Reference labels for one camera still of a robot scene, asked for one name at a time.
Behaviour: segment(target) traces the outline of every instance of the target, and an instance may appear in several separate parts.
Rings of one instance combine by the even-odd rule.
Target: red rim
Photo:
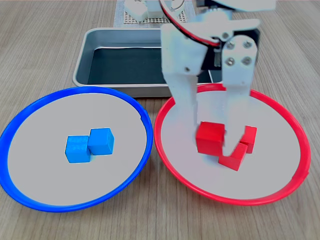
[[[197,92],[201,93],[201,92],[208,92],[208,91],[225,91],[225,90],[226,88],[223,87],[222,84],[211,83],[211,84],[204,84],[204,85],[198,86]],[[274,203],[292,194],[303,183],[303,181],[306,179],[307,175],[309,174],[309,168],[311,163],[310,145],[309,145],[309,141],[305,131],[303,130],[299,122],[295,119],[295,117],[275,100],[255,90],[251,90],[250,96],[262,101],[263,103],[269,105],[274,110],[276,110],[290,124],[290,126],[294,130],[299,141],[301,157],[300,157],[299,166],[294,176],[292,177],[292,180],[284,188],[282,188],[281,190],[279,190],[278,192],[272,195],[261,197],[261,198],[255,198],[255,199],[245,199],[245,200],[218,196],[218,195],[209,193],[207,191],[204,191],[201,188],[193,185],[191,182],[186,180],[182,175],[180,175],[180,173],[178,173],[177,170],[171,165],[163,149],[163,145],[161,141],[162,124],[169,110],[175,105],[175,100],[171,97],[162,106],[162,108],[160,109],[156,117],[155,125],[154,125],[154,142],[163,163],[181,183],[183,183],[193,191],[197,192],[198,194],[201,194],[209,199],[216,200],[218,202],[222,202],[226,204],[241,205],[241,206],[257,206],[257,205]]]

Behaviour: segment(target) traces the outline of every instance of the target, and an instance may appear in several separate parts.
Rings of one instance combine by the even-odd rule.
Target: metal tray
[[[220,82],[219,74],[205,71],[199,76],[199,84]],[[160,29],[89,30],[82,42],[73,83],[108,87],[133,98],[170,97],[161,72]]]

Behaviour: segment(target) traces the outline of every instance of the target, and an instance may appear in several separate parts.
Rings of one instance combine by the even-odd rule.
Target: blue rim
[[[9,169],[8,169],[8,154],[9,154],[10,145],[20,125],[32,113],[42,108],[43,106],[49,103],[52,103],[53,101],[56,101],[64,97],[72,96],[72,95],[89,94],[89,93],[108,94],[108,95],[118,97],[128,102],[129,104],[131,104],[139,112],[141,116],[141,121],[143,122],[145,131],[146,131],[146,147],[139,165],[134,170],[134,172],[116,189],[114,189],[113,191],[109,192],[108,194],[102,197],[99,197],[89,202],[76,204],[76,205],[68,205],[68,206],[54,206],[54,205],[43,204],[41,202],[34,201],[31,198],[25,196],[16,188],[16,186],[12,182],[9,174]],[[82,87],[73,87],[73,88],[60,90],[50,95],[47,95],[45,97],[42,97],[39,100],[27,106],[8,124],[8,126],[3,131],[0,137],[0,184],[10,197],[12,197],[14,200],[19,202],[20,204],[26,207],[29,207],[31,209],[44,211],[44,212],[54,212],[54,213],[63,213],[63,212],[71,212],[71,211],[86,209],[112,198],[113,196],[121,192],[124,188],[126,188],[139,175],[139,173],[142,171],[142,169],[146,165],[149,159],[149,156],[151,154],[152,145],[153,145],[153,128],[152,128],[152,123],[149,118],[149,115],[147,111],[132,97],[114,89],[98,87],[98,86],[82,86]]]

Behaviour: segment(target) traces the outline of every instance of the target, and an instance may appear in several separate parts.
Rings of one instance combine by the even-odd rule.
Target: black tray bottom
[[[88,85],[165,83],[160,48],[99,48],[94,51]],[[209,72],[201,73],[199,83],[211,83]]]

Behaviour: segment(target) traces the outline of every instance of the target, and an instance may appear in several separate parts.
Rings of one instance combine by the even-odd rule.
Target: screw
[[[225,64],[227,64],[228,66],[232,66],[233,64],[235,64],[235,60],[232,57],[229,57],[226,61]]]
[[[251,64],[251,58],[246,56],[244,59],[242,59],[241,61],[244,65],[248,66],[249,64]]]
[[[243,46],[244,46],[246,49],[249,49],[249,48],[251,48],[252,43],[249,42],[249,41],[245,41],[245,42],[243,43]]]
[[[224,32],[224,33],[222,34],[222,37],[223,37],[224,39],[227,39],[227,38],[229,37],[229,34],[228,34],[227,32]]]
[[[235,44],[233,42],[231,42],[231,41],[226,44],[226,48],[227,49],[231,50],[231,49],[234,49],[234,47],[235,47]]]

